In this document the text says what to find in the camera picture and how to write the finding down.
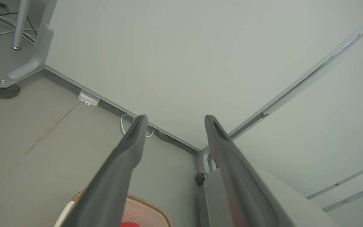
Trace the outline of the short grey partition foot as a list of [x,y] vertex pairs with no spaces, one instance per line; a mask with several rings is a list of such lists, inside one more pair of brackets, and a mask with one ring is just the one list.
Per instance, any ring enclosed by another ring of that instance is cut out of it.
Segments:
[[216,170],[216,163],[211,155],[209,146],[199,152],[200,162],[203,168],[203,174],[206,176]]

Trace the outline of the long grey partition foot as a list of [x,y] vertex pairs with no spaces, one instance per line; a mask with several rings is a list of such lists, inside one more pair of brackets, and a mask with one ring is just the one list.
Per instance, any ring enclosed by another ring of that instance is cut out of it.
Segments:
[[54,35],[54,29],[49,23],[56,3],[57,0],[47,1],[31,58],[23,65],[2,76],[0,78],[0,88],[8,88],[45,68],[47,55]]

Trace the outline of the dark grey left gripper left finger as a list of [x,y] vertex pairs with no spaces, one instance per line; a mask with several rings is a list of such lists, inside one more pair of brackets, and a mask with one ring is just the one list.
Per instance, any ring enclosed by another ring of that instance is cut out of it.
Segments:
[[121,227],[133,169],[142,158],[147,116],[140,115],[86,187],[61,227]]

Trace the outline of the narrow white partition panel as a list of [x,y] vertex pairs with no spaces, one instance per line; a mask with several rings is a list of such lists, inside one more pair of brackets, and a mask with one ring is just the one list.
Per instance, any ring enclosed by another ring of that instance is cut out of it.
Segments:
[[363,227],[363,32],[234,142],[321,227]]

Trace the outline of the grey table leg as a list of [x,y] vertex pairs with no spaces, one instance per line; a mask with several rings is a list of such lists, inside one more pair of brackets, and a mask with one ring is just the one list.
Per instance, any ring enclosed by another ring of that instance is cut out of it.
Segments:
[[20,0],[18,17],[16,21],[16,28],[14,32],[14,39],[13,39],[13,44],[11,45],[11,48],[14,50],[21,50],[20,44],[24,32],[24,27],[26,24],[26,17],[29,5],[30,5],[30,0]]

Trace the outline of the grey fabric sofa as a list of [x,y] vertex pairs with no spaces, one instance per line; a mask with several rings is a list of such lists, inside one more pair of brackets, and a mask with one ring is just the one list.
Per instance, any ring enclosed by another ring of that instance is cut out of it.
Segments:
[[[341,227],[321,208],[287,184],[256,165],[253,168],[295,227]],[[234,227],[220,169],[205,178],[198,203],[201,227]]]

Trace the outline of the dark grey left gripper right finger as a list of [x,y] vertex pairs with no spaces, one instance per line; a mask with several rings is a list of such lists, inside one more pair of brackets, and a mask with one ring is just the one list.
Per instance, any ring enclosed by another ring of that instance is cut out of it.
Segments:
[[213,115],[206,115],[210,153],[221,172],[233,227],[279,227],[271,197],[254,169]]

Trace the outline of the wide white partition panel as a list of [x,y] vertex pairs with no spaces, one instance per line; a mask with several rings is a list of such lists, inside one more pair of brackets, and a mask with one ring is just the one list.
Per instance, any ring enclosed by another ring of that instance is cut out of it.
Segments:
[[46,67],[200,150],[363,27],[363,0],[57,0]]

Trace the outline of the white power adapter box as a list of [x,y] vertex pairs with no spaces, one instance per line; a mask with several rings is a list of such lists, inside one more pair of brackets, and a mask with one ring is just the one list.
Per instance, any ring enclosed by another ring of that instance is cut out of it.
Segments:
[[88,106],[97,106],[100,102],[100,99],[90,94],[89,92],[81,89],[78,95],[78,101],[83,102],[85,105]]

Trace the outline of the cream perforated laundry basket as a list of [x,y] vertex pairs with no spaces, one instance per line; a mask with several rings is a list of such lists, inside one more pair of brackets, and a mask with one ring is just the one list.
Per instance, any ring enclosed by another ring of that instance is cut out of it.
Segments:
[[[66,216],[75,207],[75,204],[83,195],[85,189],[78,192],[62,210],[54,227],[61,227]],[[126,198],[122,222],[138,223],[141,227],[172,227],[170,219],[159,207],[132,194]]]

